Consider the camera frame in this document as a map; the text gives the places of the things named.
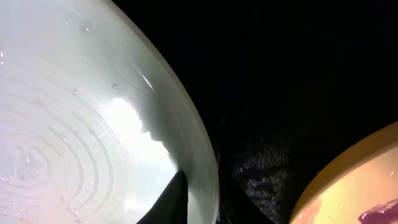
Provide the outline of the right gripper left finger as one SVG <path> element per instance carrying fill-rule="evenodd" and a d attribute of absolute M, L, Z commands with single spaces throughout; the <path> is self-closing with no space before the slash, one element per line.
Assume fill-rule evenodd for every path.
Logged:
<path fill-rule="evenodd" d="M 137 224 L 187 224 L 187 206 L 187 177 L 184 171 L 180 170 Z"/>

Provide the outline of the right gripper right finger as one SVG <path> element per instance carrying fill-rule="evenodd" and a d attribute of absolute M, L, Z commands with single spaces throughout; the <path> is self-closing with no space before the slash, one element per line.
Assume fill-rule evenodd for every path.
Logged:
<path fill-rule="evenodd" d="M 218 174 L 220 182 L 220 215 L 230 223 L 273 224 L 250 200 L 245 191 L 231 175 L 232 154 L 228 148 L 220 145 L 218 156 Z"/>

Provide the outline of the pale green plate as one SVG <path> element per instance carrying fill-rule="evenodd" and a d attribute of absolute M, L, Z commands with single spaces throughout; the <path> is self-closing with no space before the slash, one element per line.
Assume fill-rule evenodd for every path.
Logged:
<path fill-rule="evenodd" d="M 180 170 L 187 223 L 215 223 L 198 111 L 115 3 L 1 0 L 2 223 L 137 223 Z"/>

